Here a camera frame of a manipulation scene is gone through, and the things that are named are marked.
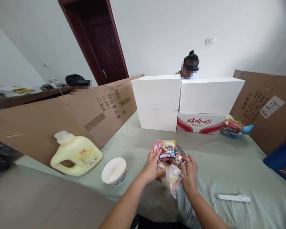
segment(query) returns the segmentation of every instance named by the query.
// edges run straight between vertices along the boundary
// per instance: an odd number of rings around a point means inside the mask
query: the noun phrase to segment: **desk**
[[[230,227],[286,228],[286,181],[263,163],[266,155],[249,136],[232,140],[222,135],[141,129],[135,112],[101,150],[104,157],[99,164],[80,177],[62,175],[28,156],[16,164],[82,184],[118,201],[143,168],[157,139],[176,139],[185,153],[193,156],[199,168],[201,195]],[[104,166],[116,157],[125,159],[129,171],[120,186],[105,184],[101,179]],[[251,202],[216,200],[214,194],[244,194]],[[144,189],[138,213],[155,222],[179,220],[199,228],[183,190],[175,200],[157,180]]]
[[[62,87],[61,92],[63,94],[69,94],[70,87]],[[48,91],[42,91],[39,93],[20,95],[15,97],[6,97],[3,95],[0,96],[0,108],[10,108],[10,107],[24,105],[27,103],[55,98],[60,96],[61,92],[58,88],[56,88]]]

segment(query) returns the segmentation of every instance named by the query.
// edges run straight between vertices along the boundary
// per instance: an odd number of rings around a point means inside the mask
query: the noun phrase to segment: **bottle cap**
[[[70,141],[72,138],[74,138],[74,135],[68,133],[65,130],[62,130],[62,131],[57,132],[56,134],[54,134],[54,137],[57,139],[57,142],[59,144],[64,144],[64,143]]]

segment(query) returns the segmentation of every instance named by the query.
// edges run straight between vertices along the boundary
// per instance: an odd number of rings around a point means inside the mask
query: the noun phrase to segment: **electrical outlet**
[[[207,38],[206,39],[206,45],[212,45],[215,42],[215,38]]]

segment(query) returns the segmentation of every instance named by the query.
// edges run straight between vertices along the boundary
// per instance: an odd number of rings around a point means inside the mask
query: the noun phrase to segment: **yellow plastic bottle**
[[[65,174],[81,176],[96,166],[103,158],[101,151],[88,138],[74,136],[63,130],[54,135],[60,144],[57,152],[51,159],[51,166]],[[70,160],[75,165],[71,168],[61,164]]]

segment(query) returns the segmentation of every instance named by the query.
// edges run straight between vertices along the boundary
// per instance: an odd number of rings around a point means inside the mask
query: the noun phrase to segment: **blue box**
[[[264,158],[263,162],[286,180],[286,143]]]

